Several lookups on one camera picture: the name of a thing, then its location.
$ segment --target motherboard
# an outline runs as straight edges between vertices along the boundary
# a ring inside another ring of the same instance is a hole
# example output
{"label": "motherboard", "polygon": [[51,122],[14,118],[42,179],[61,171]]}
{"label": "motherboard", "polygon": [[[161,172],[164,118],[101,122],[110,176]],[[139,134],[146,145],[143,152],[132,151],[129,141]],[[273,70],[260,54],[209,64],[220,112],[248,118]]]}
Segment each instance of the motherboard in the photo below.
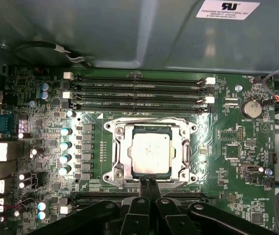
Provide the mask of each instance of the motherboard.
{"label": "motherboard", "polygon": [[154,177],[183,207],[206,202],[272,230],[275,112],[261,80],[12,67],[0,142],[22,150],[5,162],[16,163],[6,201],[18,206],[3,220],[27,234],[101,200],[120,204]]}

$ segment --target gray metal panel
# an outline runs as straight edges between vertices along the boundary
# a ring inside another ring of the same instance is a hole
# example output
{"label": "gray metal panel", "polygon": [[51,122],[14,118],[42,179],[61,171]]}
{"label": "gray metal panel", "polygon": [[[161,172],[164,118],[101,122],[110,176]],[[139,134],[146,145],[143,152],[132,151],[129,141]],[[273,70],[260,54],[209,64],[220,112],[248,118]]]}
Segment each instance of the gray metal panel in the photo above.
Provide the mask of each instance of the gray metal panel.
{"label": "gray metal panel", "polygon": [[268,72],[279,68],[279,0],[258,2],[235,21],[196,18],[202,0],[0,0],[0,42],[57,42],[105,68]]}

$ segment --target sticker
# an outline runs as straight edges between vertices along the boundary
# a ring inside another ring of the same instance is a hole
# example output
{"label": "sticker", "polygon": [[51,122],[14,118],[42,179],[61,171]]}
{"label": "sticker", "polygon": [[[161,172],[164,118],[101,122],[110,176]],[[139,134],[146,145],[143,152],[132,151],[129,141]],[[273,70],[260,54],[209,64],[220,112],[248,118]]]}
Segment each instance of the sticker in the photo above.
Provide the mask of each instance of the sticker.
{"label": "sticker", "polygon": [[196,17],[242,21],[259,5],[259,2],[206,0]]}

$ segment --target cpu socket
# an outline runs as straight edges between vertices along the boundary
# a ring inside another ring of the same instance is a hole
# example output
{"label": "cpu socket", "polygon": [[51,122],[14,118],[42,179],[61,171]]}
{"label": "cpu socket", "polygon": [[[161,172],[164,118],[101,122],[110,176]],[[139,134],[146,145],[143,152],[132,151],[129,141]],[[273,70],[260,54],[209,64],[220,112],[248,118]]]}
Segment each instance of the cpu socket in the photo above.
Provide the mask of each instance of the cpu socket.
{"label": "cpu socket", "polygon": [[104,124],[112,133],[112,169],[105,182],[138,187],[140,177],[154,177],[160,188],[197,181],[190,172],[190,136],[197,125],[182,118],[122,117]]}

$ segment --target green circuit board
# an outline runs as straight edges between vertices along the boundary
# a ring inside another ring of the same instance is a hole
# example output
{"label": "green circuit board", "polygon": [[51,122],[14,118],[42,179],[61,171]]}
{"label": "green circuit board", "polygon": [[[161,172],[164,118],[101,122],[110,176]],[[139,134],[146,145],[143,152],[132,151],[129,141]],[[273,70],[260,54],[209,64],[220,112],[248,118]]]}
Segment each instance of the green circuit board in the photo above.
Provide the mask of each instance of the green circuit board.
{"label": "green circuit board", "polygon": [[[210,204],[218,208],[265,228],[274,228],[272,204],[275,191],[265,180],[273,180],[275,175],[274,162],[269,158],[275,151],[275,112],[273,105],[262,105],[262,101],[270,97],[261,83],[256,82],[257,76],[168,71],[71,70],[75,75],[99,78],[99,81],[103,77],[129,78],[134,74],[160,82],[174,78],[199,81],[214,77],[215,83],[208,85],[211,87],[209,96],[215,97],[214,103],[210,104],[211,112],[193,113],[190,110],[198,105],[187,105],[184,101],[177,110],[171,109],[171,104],[168,106],[166,101],[163,102],[164,106],[156,106],[155,110],[148,108],[124,111],[115,106],[110,108],[112,103],[109,101],[101,102],[98,109],[73,109],[67,107],[68,100],[63,97],[64,91],[71,91],[63,84],[64,71],[69,70],[12,68],[7,79],[10,86],[4,99],[15,102],[14,105],[8,103],[7,106],[15,107],[13,109],[16,124],[23,119],[21,116],[27,114],[23,128],[24,132],[30,132],[32,136],[25,140],[24,158],[18,162],[18,172],[47,172],[45,185],[35,193],[38,202],[43,199],[50,200],[49,215],[44,220],[37,218],[38,211],[33,208],[14,221],[19,234],[26,234],[64,217],[60,214],[59,205],[62,198],[70,196],[74,191],[138,191],[137,188],[120,189],[106,183],[102,177],[112,168],[112,133],[105,130],[104,125],[110,120],[125,117],[176,117],[197,124],[197,131],[190,136],[189,161],[191,172],[197,175],[198,180],[178,192],[201,192],[210,197]],[[48,101],[40,98],[40,86],[43,83],[48,83],[51,87]],[[177,89],[179,92],[180,87],[167,85],[167,89]],[[243,114],[243,103],[248,100],[260,101],[261,115],[247,118]],[[35,107],[29,106],[31,101],[35,101]],[[76,116],[68,117],[68,110],[75,111]],[[71,128],[73,132],[68,136],[61,136],[60,129],[64,127]],[[59,145],[64,141],[71,142],[72,147],[61,151]],[[45,152],[43,156],[30,161],[29,151],[34,147],[42,147]],[[66,176],[60,176],[58,171],[63,164],[59,157],[66,153],[72,156],[67,163],[71,171]],[[243,166],[258,166],[259,170],[247,174],[242,172]],[[15,194],[16,199],[28,190],[19,190]]]}

